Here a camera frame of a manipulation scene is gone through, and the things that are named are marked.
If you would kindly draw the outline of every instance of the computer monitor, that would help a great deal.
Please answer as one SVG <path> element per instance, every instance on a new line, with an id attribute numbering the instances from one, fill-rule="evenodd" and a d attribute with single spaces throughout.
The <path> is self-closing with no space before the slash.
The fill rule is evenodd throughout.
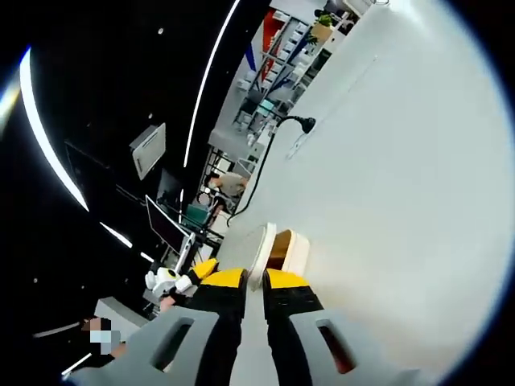
<path id="1" fill-rule="evenodd" d="M 174 268 L 174 271 L 178 273 L 195 242 L 195 233 L 185 231 L 180 224 L 172 220 L 148 195 L 145 196 L 145 201 L 150 227 L 161 237 L 161 240 L 179 254 L 179 259 Z"/>
<path id="2" fill-rule="evenodd" d="M 139 179 L 144 179 L 167 150 L 167 127 L 150 125 L 130 143 L 134 166 Z"/>

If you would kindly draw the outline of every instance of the black cable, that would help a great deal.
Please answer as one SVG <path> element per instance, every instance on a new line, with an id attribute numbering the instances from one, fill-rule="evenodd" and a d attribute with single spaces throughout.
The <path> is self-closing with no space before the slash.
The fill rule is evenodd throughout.
<path id="1" fill-rule="evenodd" d="M 300 125 L 302 126 L 302 129 L 303 129 L 303 132 L 305 134 L 310 133 L 313 130 L 313 127 L 315 126 L 315 123 L 316 123 L 316 119 L 314 119 L 314 118 L 302 118 L 302 117 L 297 117 L 295 115 L 290 115 L 289 117 L 284 117 L 281 121 L 278 122 L 278 124 L 276 126 L 277 129 L 279 128 L 280 125 L 282 125 L 284 122 L 289 121 L 289 120 L 294 120 L 294 121 L 297 121 L 298 123 L 300 123 Z M 236 217 L 236 216 L 240 215 L 241 213 L 243 213 L 244 211 L 246 211 L 247 207 L 249 207 L 250 201 L 252 200 L 252 197 L 254 196 L 254 192 L 256 191 L 256 187 L 258 187 L 258 182 L 259 182 L 259 178 L 261 177 L 263 165 L 265 165 L 266 158 L 268 157 L 268 153 L 270 152 L 270 148 L 272 147 L 272 142 L 274 141 L 274 139 L 275 139 L 275 133 L 272 133 L 272 135 L 270 137 L 270 142 L 268 142 L 268 146 L 266 147 L 265 155 L 263 156 L 263 161 L 261 162 L 261 165 L 259 166 L 259 171 L 257 172 L 256 183 L 253 186 L 252 192 L 250 193 L 250 197 L 247 200 L 247 203 L 245 204 L 243 209 L 241 209 L 237 213 L 234 213 L 227 219 L 227 221 L 226 221 L 227 226 L 229 226 L 230 220 L 232 220 L 234 217 Z"/>
<path id="2" fill-rule="evenodd" d="M 202 258 L 202 255 L 200 254 L 199 250 L 196 250 L 196 254 L 199 255 L 199 260 L 201 263 L 204 263 L 204 259 Z"/>
<path id="3" fill-rule="evenodd" d="M 147 304 L 146 306 L 144 306 L 144 307 L 143 307 L 143 312 L 145 312 L 145 311 L 146 311 L 146 309 L 147 309 L 149 306 L 155 306 L 155 304 L 154 304 L 153 302 L 149 302 L 149 301 L 147 301 L 147 302 L 148 302 L 148 304 Z"/>

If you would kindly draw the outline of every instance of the white container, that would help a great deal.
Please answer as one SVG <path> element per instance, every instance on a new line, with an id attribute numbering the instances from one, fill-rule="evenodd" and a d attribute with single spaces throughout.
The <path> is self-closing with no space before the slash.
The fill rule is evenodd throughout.
<path id="1" fill-rule="evenodd" d="M 303 34 L 297 32 L 297 31 L 293 31 L 293 34 L 291 34 L 291 37 L 290 37 L 290 40 L 292 42 L 298 42 L 300 40 L 300 38 L 303 37 Z"/>
<path id="2" fill-rule="evenodd" d="M 238 79 L 236 83 L 236 87 L 238 87 L 240 90 L 243 91 L 249 91 L 250 89 L 250 83 L 248 80 L 245 79 Z"/>
<path id="3" fill-rule="evenodd" d="M 279 73 L 281 71 L 282 65 L 280 63 L 274 63 L 272 68 L 270 69 L 272 72 Z"/>
<path id="4" fill-rule="evenodd" d="M 241 120 L 243 121 L 243 123 L 250 123 L 250 120 L 252 119 L 252 116 L 250 114 L 247 114 L 247 113 L 243 113 L 243 115 L 241 116 Z"/>
<path id="5" fill-rule="evenodd" d="M 270 80 L 268 80 L 268 79 L 263 80 L 263 85 L 262 85 L 263 88 L 268 89 L 268 88 L 270 88 L 271 85 L 272 85 L 272 82 Z"/>
<path id="6" fill-rule="evenodd" d="M 306 50 L 303 50 L 300 54 L 297 55 L 299 58 L 299 64 L 308 64 L 311 62 L 311 55 L 306 53 Z"/>
<path id="7" fill-rule="evenodd" d="M 297 64 L 297 66 L 295 66 L 295 69 L 293 70 L 292 74 L 295 74 L 296 77 L 300 77 L 300 76 L 303 76 L 304 75 L 304 72 L 306 72 L 307 70 L 307 66 L 304 65 L 304 64 Z"/>
<path id="8" fill-rule="evenodd" d="M 297 25 L 297 27 L 295 28 L 295 30 L 299 33 L 299 34 L 305 34 L 306 31 L 307 31 L 307 25 L 304 24 L 304 23 L 299 23 Z"/>
<path id="9" fill-rule="evenodd" d="M 252 82 L 253 79 L 256 77 L 256 72 L 254 70 L 248 70 L 245 74 L 245 80 Z"/>
<path id="10" fill-rule="evenodd" d="M 294 47 L 295 47 L 295 43 L 288 42 L 284 45 L 284 47 L 282 49 L 285 51 L 291 52 L 294 49 Z"/>
<path id="11" fill-rule="evenodd" d="M 275 18 L 276 20 L 280 20 L 281 22 L 286 22 L 288 20 L 289 16 L 287 14 L 285 14 L 284 12 L 281 12 L 280 10 L 276 10 L 274 12 L 273 18 Z"/>
<path id="12" fill-rule="evenodd" d="M 293 82 L 296 82 L 300 77 L 300 74 L 298 72 L 292 71 L 290 75 L 288 76 L 289 80 L 292 80 Z"/>
<path id="13" fill-rule="evenodd" d="M 277 73 L 275 73 L 275 72 L 268 72 L 266 74 L 265 80 L 269 80 L 270 82 L 274 82 L 275 78 L 277 78 Z"/>
<path id="14" fill-rule="evenodd" d="M 280 60 L 286 60 L 288 59 L 288 55 L 290 54 L 290 52 L 288 51 L 284 51 L 284 50 L 281 50 L 279 52 L 279 55 L 277 55 L 277 57 L 280 59 Z"/>

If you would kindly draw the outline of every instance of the monitor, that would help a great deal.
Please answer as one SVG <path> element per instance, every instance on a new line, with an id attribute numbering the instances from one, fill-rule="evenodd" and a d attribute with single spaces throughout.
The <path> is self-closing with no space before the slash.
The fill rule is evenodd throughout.
<path id="1" fill-rule="evenodd" d="M 139 179 L 144 179 L 167 149 L 167 126 L 150 125 L 130 143 L 134 166 Z"/>
<path id="2" fill-rule="evenodd" d="M 166 204 L 166 207 L 176 209 L 177 211 L 167 211 L 168 217 L 174 221 L 179 221 L 180 192 L 181 186 L 179 181 L 168 173 L 165 168 L 162 168 L 155 202 L 158 203 L 158 205 Z"/>
<path id="3" fill-rule="evenodd" d="M 148 195 L 145 196 L 145 201 L 150 227 L 161 240 L 167 243 L 179 255 L 177 264 L 174 267 L 174 271 L 179 272 L 190 248 L 195 242 L 195 233 L 184 230 L 179 223 L 172 220 Z"/>

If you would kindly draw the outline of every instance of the person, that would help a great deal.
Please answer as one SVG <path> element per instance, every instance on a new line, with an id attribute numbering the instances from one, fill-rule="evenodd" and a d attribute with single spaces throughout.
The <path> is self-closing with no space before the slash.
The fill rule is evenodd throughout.
<path id="1" fill-rule="evenodd" d="M 215 208 L 213 217 L 217 216 L 220 211 L 229 213 L 229 208 L 227 207 L 227 203 L 223 197 L 215 197 L 213 207 Z"/>
<path id="2" fill-rule="evenodd" d="M 228 197 L 238 197 L 247 187 L 247 179 L 232 172 L 225 173 L 222 176 L 211 173 L 206 177 L 204 184 L 209 189 L 220 189 L 220 191 Z"/>
<path id="3" fill-rule="evenodd" d="M 165 296 L 159 302 L 159 312 L 168 311 L 175 304 L 175 299 L 172 296 Z M 82 330 L 101 330 L 101 318 L 92 318 L 91 320 L 85 320 L 86 324 Z M 126 343 L 121 342 L 106 356 L 102 365 L 109 363 L 111 360 L 120 358 L 126 353 Z"/>

